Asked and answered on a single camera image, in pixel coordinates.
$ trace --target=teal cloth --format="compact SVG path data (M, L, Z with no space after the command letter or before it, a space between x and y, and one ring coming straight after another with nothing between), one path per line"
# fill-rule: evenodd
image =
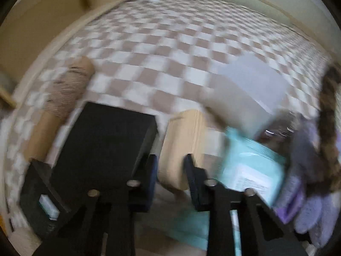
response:
M272 206L285 175L285 158L267 147L247 139L233 128L225 136L228 149L215 176L226 187L243 191L252 187ZM236 211L231 215L238 220ZM209 213L195 211L192 205L183 209L167 234L180 242L207 250ZM238 221L234 222L236 255L241 255Z

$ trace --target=brown and white checkered pattern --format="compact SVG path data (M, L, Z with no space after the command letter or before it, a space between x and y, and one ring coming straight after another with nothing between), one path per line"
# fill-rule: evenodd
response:
M212 167L221 153L223 127L199 98L219 79L216 63L231 63L252 53L290 83L285 108L310 117L318 107L322 71L330 56L293 29L251 11L219 0L128 1L74 35L48 62L34 82L9 136L5 162L6 198L13 226L27 226L18 195L27 163L22 152L51 81L80 55L94 60L94 75L83 99L61 127L48 162L53 164L84 101L95 101L156 115L161 135L170 116L196 108L205 112L209 130L206 164Z

